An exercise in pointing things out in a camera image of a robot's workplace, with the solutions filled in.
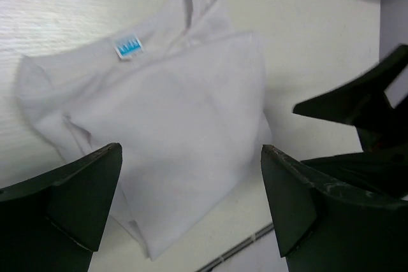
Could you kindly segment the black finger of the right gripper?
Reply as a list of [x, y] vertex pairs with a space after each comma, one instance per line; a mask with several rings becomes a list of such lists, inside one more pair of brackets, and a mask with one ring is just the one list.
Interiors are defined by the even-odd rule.
[[360, 189], [395, 198], [407, 196], [407, 150], [335, 155], [303, 164]]
[[296, 104], [293, 113], [355, 127], [364, 151], [406, 144], [407, 45], [356, 79]]

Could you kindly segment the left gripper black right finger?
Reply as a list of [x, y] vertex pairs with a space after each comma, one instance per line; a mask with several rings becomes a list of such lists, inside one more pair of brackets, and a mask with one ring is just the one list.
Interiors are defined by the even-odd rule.
[[288, 270], [407, 270], [407, 196], [349, 185], [271, 145], [261, 172]]

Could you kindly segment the white t shirt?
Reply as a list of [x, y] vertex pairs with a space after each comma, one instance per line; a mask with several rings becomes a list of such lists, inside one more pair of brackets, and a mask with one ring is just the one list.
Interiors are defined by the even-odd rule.
[[168, 0], [141, 24], [23, 57], [16, 96], [71, 162], [122, 145], [111, 216], [157, 259], [250, 172], [272, 133], [258, 36], [224, 0]]

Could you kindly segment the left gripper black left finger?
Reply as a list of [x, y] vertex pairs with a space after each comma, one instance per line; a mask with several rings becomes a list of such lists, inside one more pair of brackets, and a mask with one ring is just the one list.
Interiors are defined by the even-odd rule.
[[111, 143], [1, 189], [1, 271], [87, 271], [99, 250], [119, 181]]

